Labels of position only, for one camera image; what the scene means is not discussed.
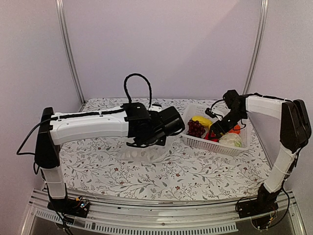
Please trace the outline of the red bell pepper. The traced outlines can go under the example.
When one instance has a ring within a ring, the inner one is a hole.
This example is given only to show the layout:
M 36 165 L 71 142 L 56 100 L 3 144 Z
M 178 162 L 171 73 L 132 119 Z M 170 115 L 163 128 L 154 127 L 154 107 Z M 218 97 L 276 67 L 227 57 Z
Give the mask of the red bell pepper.
M 219 142 L 219 138 L 215 135 L 215 133 L 212 131 L 212 132 L 207 132 L 207 134 L 205 135 L 204 137 L 205 140 L 208 140 L 208 141 L 213 141 L 213 142 Z

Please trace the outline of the white green cauliflower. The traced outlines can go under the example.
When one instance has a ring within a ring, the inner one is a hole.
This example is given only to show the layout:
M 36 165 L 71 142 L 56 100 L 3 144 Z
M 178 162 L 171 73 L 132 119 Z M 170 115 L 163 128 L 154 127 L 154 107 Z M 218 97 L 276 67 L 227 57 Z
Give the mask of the white green cauliflower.
M 236 133 L 227 133 L 219 139 L 219 143 L 232 147 L 242 147 L 242 139 Z

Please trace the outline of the clear zip top bag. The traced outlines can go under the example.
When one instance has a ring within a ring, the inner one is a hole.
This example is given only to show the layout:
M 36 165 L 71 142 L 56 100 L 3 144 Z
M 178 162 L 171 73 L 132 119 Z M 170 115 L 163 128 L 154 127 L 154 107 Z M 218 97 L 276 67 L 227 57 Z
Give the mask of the clear zip top bag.
M 146 148 L 135 148 L 126 145 L 126 142 L 132 142 L 130 138 L 122 138 L 122 146 L 119 150 L 118 159 L 122 161 L 151 162 L 164 157 L 172 149 L 179 136 L 169 136 L 164 146 L 153 145 Z

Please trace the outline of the orange pumpkin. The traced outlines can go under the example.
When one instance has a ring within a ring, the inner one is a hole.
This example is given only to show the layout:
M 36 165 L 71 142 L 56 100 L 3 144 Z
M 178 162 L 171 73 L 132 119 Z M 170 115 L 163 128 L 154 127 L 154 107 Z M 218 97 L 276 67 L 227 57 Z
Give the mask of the orange pumpkin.
M 241 132 L 241 127 L 240 127 L 240 125 L 236 125 L 235 127 L 233 127 L 230 131 L 229 131 L 229 133 L 235 133 L 235 134 L 240 134 L 240 132 Z

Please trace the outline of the white plastic basket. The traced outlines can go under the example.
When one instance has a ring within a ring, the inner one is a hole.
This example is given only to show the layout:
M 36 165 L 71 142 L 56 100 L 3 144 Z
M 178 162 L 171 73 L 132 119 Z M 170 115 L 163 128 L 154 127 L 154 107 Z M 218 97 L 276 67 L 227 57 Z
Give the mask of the white plastic basket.
M 226 154 L 230 156 L 237 156 L 238 154 L 246 151 L 250 147 L 250 140 L 251 140 L 251 124 L 247 119 L 240 120 L 237 125 L 240 125 L 241 132 L 239 136 L 242 139 L 242 147 L 232 147 L 226 144 L 221 144 L 219 142 L 213 142 L 205 140 L 204 137 L 207 134 L 208 130 L 211 128 L 212 125 L 207 128 L 205 127 L 206 132 L 202 135 L 201 138 L 193 137 L 190 135 L 187 135 L 188 131 L 188 121 L 192 119 L 193 116 L 202 116 L 209 120 L 211 120 L 213 123 L 215 123 L 218 120 L 222 120 L 224 116 L 226 116 L 230 111 L 227 109 L 227 107 L 218 107 L 216 109 L 212 109 L 212 112 L 216 114 L 215 118 L 211 118 L 208 115 L 205 114 L 207 106 L 200 105 L 200 104 L 189 104 L 182 116 L 182 119 L 185 123 L 185 130 L 181 134 L 183 142 L 191 147 L 197 147 L 204 150 L 213 151 L 216 153 Z M 222 137 L 219 134 L 215 134 L 219 139 Z

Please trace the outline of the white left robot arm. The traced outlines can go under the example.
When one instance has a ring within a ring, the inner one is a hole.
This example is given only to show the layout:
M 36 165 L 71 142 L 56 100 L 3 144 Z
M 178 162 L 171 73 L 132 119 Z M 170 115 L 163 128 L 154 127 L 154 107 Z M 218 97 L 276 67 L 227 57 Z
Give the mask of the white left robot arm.
M 129 147 L 164 146 L 167 137 L 185 129 L 175 107 L 147 109 L 142 103 L 126 103 L 108 110 L 80 113 L 54 113 L 45 108 L 39 124 L 35 163 L 42 169 L 49 196 L 61 212 L 69 212 L 73 203 L 67 198 L 59 151 L 71 141 L 101 137 L 133 139 Z

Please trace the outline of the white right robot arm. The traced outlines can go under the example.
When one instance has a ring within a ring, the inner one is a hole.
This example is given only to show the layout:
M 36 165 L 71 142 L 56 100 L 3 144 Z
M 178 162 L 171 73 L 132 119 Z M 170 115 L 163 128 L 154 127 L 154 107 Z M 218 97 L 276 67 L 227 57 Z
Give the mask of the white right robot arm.
M 259 190 L 267 194 L 279 192 L 284 181 L 297 165 L 301 150 L 308 144 L 312 134 L 305 103 L 301 99 L 289 100 L 258 93 L 240 95 L 228 90 L 223 95 L 229 112 L 214 122 L 209 133 L 221 138 L 237 123 L 247 119 L 248 113 L 257 113 L 280 120 L 280 150 L 268 178 Z

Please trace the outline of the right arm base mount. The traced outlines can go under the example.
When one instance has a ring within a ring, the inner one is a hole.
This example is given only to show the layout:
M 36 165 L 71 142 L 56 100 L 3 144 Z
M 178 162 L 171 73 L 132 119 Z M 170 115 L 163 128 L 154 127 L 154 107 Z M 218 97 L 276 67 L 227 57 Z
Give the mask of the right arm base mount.
M 246 218 L 273 212 L 278 209 L 277 193 L 259 194 L 255 199 L 242 197 L 235 204 L 235 211 L 240 218 Z

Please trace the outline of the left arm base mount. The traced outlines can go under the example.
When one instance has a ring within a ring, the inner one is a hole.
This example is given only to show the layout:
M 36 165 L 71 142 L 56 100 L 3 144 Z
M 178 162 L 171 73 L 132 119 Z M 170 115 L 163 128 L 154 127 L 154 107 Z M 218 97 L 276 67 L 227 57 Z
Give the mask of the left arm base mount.
M 76 199 L 68 197 L 65 197 L 64 199 L 50 198 L 47 208 L 65 215 L 87 218 L 90 208 L 90 200 L 83 199 L 82 197 Z

